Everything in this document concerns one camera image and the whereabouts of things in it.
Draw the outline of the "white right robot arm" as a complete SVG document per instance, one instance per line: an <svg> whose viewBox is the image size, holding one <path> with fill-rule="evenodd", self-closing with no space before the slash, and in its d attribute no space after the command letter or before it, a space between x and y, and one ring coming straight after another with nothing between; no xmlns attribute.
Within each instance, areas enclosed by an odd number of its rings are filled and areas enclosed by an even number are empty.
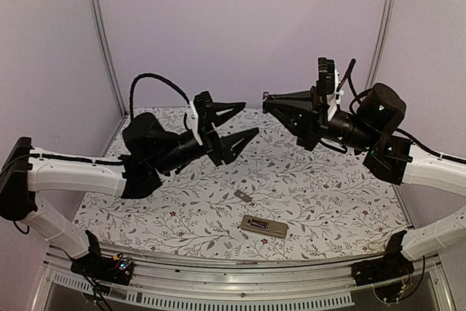
<svg viewBox="0 0 466 311"><path fill-rule="evenodd" d="M263 110L276 118L297 144L312 151L335 141L345 152L363 154L363 166L376 179L400 187L415 227L391 236L376 272L393 278L405 259L465 244L465 160L434 151L401 130L406 104L385 84L359 94L357 109L331 105L325 88L268 95Z"/></svg>

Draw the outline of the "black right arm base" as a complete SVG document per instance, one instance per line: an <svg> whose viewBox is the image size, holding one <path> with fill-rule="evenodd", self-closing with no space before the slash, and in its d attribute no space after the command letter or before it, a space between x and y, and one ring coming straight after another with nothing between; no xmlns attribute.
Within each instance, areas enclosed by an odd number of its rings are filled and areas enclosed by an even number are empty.
<svg viewBox="0 0 466 311"><path fill-rule="evenodd" d="M399 302L407 289L407 283L401 282L402 277L410 279L414 265L402 253L402 240L407 231L395 233L387 243L383 255L377 259L363 260L351 266L351 275L356 286L366 286L374 283L397 279L391 285L376 287L376 297L384 303Z"/></svg>

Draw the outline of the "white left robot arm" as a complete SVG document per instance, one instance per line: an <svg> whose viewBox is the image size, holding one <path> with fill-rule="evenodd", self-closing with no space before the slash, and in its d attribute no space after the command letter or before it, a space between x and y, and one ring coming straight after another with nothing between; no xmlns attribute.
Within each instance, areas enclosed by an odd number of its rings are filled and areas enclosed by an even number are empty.
<svg viewBox="0 0 466 311"><path fill-rule="evenodd" d="M72 260L79 260L92 277L103 277L108 262L101 256L98 239L77 229L40 192L94 192L138 200L161 187L161 176L180 173L201 157L209 157L215 166L231 164L258 135L258 128L221 137L216 127L244 108L244 103L190 103L189 127L181 134L165 130L154 114L144 112L123 130L128 153L115 159L52 153L21 137L1 169L1 217L36 230Z"/></svg>

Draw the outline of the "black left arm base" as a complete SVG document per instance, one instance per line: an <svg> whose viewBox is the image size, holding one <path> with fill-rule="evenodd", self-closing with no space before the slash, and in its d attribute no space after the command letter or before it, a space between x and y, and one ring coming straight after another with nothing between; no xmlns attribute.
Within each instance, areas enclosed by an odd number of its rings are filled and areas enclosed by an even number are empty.
<svg viewBox="0 0 466 311"><path fill-rule="evenodd" d="M71 259L71 271L89 279L128 286L133 277L134 261L118 253L112 257L102 255L97 237L84 231L89 240L88 252L78 259Z"/></svg>

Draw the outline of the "grey remote battery cover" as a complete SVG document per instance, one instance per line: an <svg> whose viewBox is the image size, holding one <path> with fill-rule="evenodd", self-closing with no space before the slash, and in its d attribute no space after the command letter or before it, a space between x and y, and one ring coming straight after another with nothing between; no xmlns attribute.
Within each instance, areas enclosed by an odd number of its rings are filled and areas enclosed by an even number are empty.
<svg viewBox="0 0 466 311"><path fill-rule="evenodd" d="M251 196L249 196L248 194L240 191L240 190L237 190L234 195L239 198L240 200L242 200L243 202L252 202L253 201L253 198Z"/></svg>

